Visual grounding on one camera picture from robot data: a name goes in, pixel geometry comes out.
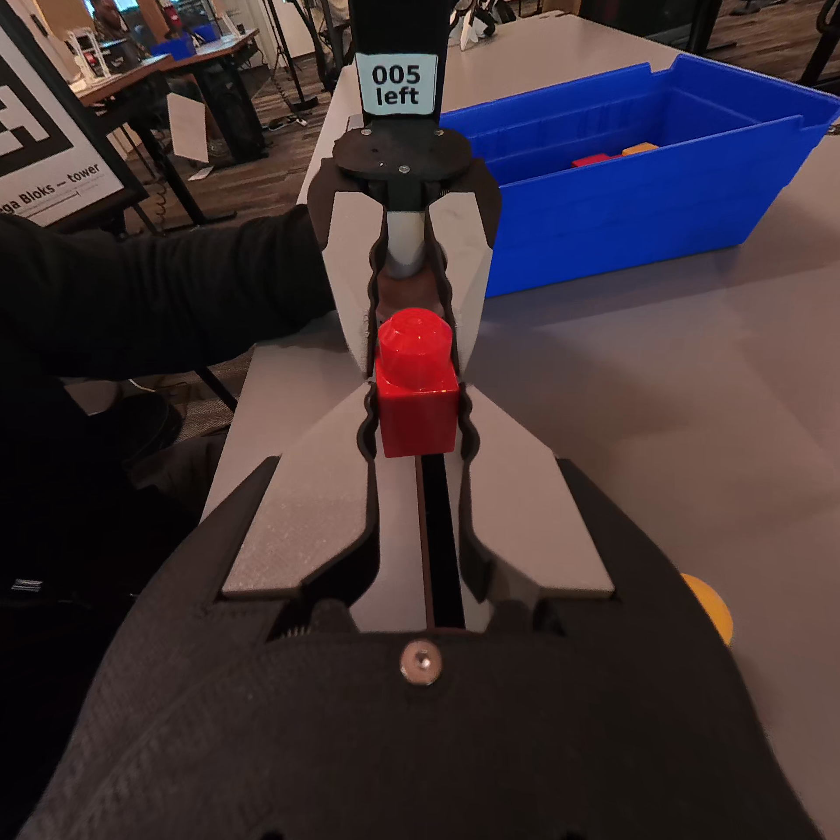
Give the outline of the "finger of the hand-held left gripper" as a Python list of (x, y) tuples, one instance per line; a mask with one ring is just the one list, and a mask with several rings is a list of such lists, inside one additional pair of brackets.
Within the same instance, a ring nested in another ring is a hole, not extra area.
[(373, 198), (335, 193), (324, 265), (343, 336), (365, 380), (373, 375), (375, 248), (383, 223), (384, 207)]
[(487, 243), (474, 193), (449, 193), (429, 207), (428, 215), (434, 239), (445, 258), (458, 367), (464, 370), (480, 330), (492, 248)]

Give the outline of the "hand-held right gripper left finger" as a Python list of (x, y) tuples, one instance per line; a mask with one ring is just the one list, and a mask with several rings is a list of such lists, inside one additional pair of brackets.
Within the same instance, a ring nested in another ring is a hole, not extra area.
[(352, 606), (380, 569), (375, 385), (363, 383), (279, 457), (222, 594)]

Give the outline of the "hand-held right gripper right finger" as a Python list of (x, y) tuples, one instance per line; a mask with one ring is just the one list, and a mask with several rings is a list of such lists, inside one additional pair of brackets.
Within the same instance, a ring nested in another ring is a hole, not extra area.
[(553, 451), (473, 385), (458, 420), (458, 576), (467, 621), (615, 586)]

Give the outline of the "red mega block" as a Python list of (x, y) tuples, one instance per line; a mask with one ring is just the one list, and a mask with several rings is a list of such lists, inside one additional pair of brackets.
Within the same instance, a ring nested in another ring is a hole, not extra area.
[(445, 320), (423, 308), (400, 310), (379, 328), (374, 378), (384, 457), (454, 450), (460, 390), (452, 345)]

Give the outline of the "blue plastic storage bin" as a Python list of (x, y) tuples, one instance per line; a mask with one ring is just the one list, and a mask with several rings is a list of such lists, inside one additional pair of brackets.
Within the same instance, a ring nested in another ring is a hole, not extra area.
[[(486, 297), (741, 245), (838, 110), (680, 54), (446, 112), (500, 188)], [(571, 168), (645, 141), (659, 149)]]

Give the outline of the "pile of blocks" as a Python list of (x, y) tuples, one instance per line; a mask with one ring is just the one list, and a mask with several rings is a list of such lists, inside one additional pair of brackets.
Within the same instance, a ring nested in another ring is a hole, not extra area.
[(657, 149), (659, 149), (659, 146), (656, 143), (650, 143), (645, 141), (626, 147), (619, 154), (607, 154), (605, 152), (588, 154), (586, 156), (573, 160), (570, 163), (570, 167), (572, 169), (581, 169), (590, 165), (596, 165), (608, 161), (619, 160), (625, 157), (627, 158), (636, 154), (643, 154), (650, 151), (656, 151)]

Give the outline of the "yellow mega block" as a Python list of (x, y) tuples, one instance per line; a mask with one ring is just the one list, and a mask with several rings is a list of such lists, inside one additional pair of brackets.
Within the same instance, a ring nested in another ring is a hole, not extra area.
[(681, 577), (716, 628), (722, 642), (730, 647), (732, 645), (734, 625), (732, 615), (726, 603), (708, 583), (697, 578), (695, 575), (682, 574)]

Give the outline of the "person's left forearm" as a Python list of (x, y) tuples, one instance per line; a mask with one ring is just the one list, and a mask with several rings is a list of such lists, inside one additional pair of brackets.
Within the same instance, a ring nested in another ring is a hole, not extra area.
[(2, 384), (229, 361), (335, 309), (307, 209), (116, 241), (1, 223)]

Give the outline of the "wooden top desk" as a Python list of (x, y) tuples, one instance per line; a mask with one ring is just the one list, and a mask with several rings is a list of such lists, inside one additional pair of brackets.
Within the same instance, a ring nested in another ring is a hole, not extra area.
[(262, 123), (238, 71), (242, 61), (255, 54), (258, 32), (253, 29), (244, 35), (222, 37), (198, 47), (193, 56), (154, 56), (77, 94), (77, 99), (94, 112), (99, 127), (106, 133), (128, 125), (140, 139), (155, 170), (188, 218), (187, 224), (167, 228), (168, 233), (227, 222), (236, 213), (205, 215), (176, 170), (170, 153), (154, 133), (154, 109), (163, 105), (165, 95), (170, 92), (171, 77), (193, 76), (233, 162), (243, 164), (267, 157)]

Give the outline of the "framed marker sign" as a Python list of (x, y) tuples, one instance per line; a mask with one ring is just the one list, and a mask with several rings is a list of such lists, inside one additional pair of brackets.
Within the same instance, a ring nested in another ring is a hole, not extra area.
[(148, 192), (72, 90), (78, 68), (33, 2), (1, 2), (1, 209), (61, 233)]

